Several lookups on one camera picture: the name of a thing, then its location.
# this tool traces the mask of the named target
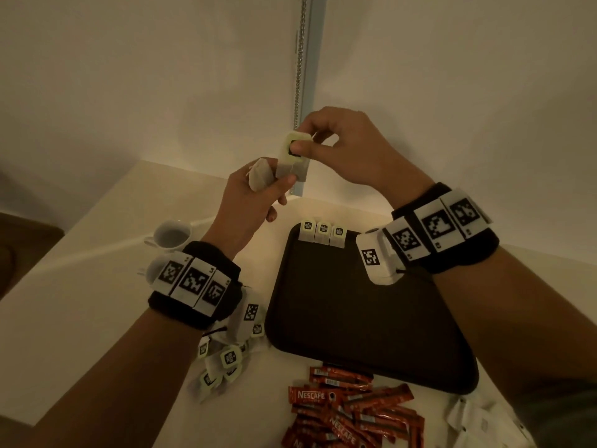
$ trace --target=person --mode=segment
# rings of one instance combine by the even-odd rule
[[[376,189],[394,209],[434,185],[362,112],[325,107],[307,116],[298,130],[314,141],[294,142],[293,153]],[[338,142],[322,145],[332,134]],[[275,220],[272,204],[286,204],[284,195],[295,182],[290,175],[252,192],[249,166],[230,175],[202,239],[229,260],[265,219]],[[597,446],[597,327],[503,248],[479,263],[437,273],[433,280],[474,354],[538,446]],[[38,422],[24,446],[150,447],[201,335],[147,309]]]

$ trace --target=wooden floor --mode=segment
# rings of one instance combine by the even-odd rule
[[[54,226],[0,213],[1,299],[49,250],[64,232]],[[0,415],[0,448],[16,448],[31,427]]]

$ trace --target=wristband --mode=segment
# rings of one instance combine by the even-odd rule
[[[392,218],[383,230],[392,247],[405,263],[430,273],[479,263],[500,243],[472,198],[442,183],[394,210]]]
[[[190,242],[153,282],[150,308],[199,330],[226,319],[241,301],[241,269],[218,248]]]

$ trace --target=person's left hand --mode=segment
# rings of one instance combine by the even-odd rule
[[[278,160],[265,158],[275,174]],[[257,160],[230,174],[220,209],[202,239],[220,248],[230,260],[245,248],[264,220],[271,223],[278,217],[272,204],[278,200],[281,205],[285,205],[285,193],[297,180],[294,174],[290,174],[260,192],[253,192],[249,187],[247,173],[255,162]]]

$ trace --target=black tray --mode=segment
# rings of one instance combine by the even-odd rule
[[[467,394],[474,355],[430,276],[409,269],[391,286],[369,281],[354,239],[345,248],[288,235],[265,329],[281,351]]]

